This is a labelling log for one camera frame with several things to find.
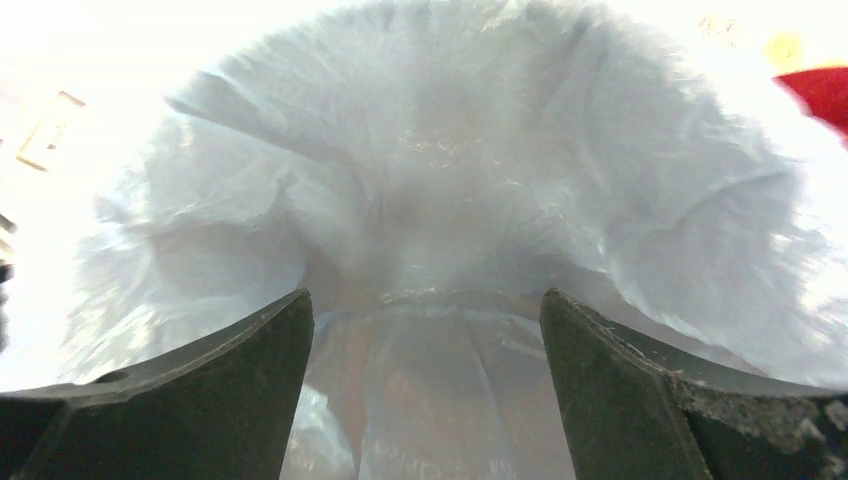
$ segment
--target crumpled plastic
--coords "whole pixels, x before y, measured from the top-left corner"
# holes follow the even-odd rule
[[[319,334],[290,450],[316,446],[292,480],[568,475],[517,307],[550,287],[848,386],[848,153],[757,59],[623,0],[282,3],[166,94],[86,107],[19,225],[3,388],[92,380],[298,286]]]

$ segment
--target red object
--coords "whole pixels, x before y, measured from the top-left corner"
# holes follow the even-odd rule
[[[848,67],[806,70],[777,79],[800,95],[813,115],[848,137]]]

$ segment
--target plastic bag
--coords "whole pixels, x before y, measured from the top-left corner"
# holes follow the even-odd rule
[[[127,90],[110,77],[43,211],[21,222],[2,386],[94,379],[297,286],[323,322],[307,380],[362,480],[424,464],[445,478],[567,475],[564,438],[513,441],[558,424],[544,360],[535,395],[512,401],[522,377],[508,373],[526,359],[504,352],[523,334],[491,319],[513,315],[501,301],[443,304],[458,292],[532,305],[558,286],[713,360],[848,385],[848,153],[765,66],[651,11],[340,0],[205,12],[167,61],[127,66]],[[184,32],[167,21],[159,41]],[[156,62],[194,68],[209,52],[180,45],[222,37],[227,55],[164,96],[169,78],[128,79]],[[386,309],[396,321],[378,321]],[[409,358],[415,335],[430,340]],[[445,377],[422,380],[428,365]],[[408,408],[390,404],[393,382]],[[462,449],[441,416],[408,416],[437,401],[478,415]],[[334,428],[323,441],[343,445]],[[424,455],[446,446],[438,464]]]
[[[355,468],[347,438],[327,406],[327,396],[304,385],[280,478],[347,480],[356,478]]]

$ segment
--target translucent plastic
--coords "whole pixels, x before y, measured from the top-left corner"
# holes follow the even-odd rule
[[[356,477],[355,468],[350,445],[328,407],[327,396],[304,385],[280,478],[348,479]]]
[[[840,138],[756,59],[630,3],[250,4],[227,21],[251,35],[222,30],[238,48],[166,95],[113,78],[21,222],[2,386],[94,379],[297,286],[327,397],[299,418],[351,449],[316,448],[328,479],[564,478],[526,333],[554,286],[848,386]]]

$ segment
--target white plastic bag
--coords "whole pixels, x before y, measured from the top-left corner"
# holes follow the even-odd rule
[[[347,438],[327,405],[327,396],[304,385],[280,478],[349,480],[356,478],[355,469]]]
[[[451,359],[436,371],[468,375],[466,385],[481,375],[467,405],[488,416],[456,454],[463,465],[422,453],[457,432],[413,442],[418,420],[403,425],[390,409],[386,369],[409,353],[409,331],[508,314],[483,302],[445,320],[442,302],[457,292],[533,304],[558,286],[713,360],[848,386],[848,153],[755,59],[612,0],[282,3],[206,12],[201,37],[174,44],[161,65],[207,58],[183,44],[253,43],[233,43],[163,97],[118,91],[113,78],[88,107],[42,216],[20,225],[3,387],[91,380],[299,285],[344,345],[353,326],[389,325],[365,329],[353,353],[317,342],[316,359],[341,358],[308,378],[362,480],[404,478],[398,458],[410,478],[424,463],[443,475],[562,478],[564,439],[521,453],[506,426],[480,430],[513,415],[557,424],[544,359],[533,368],[548,385],[527,409],[491,393],[498,382],[515,390],[519,377],[505,372],[521,362],[481,375],[491,350],[470,351],[471,333],[431,340],[426,362],[410,363],[415,373]],[[378,321],[403,299],[414,314]],[[518,334],[500,335],[506,345]],[[352,384],[319,385],[351,365]],[[459,411],[449,380],[418,388]],[[362,408],[337,411],[357,391]]]

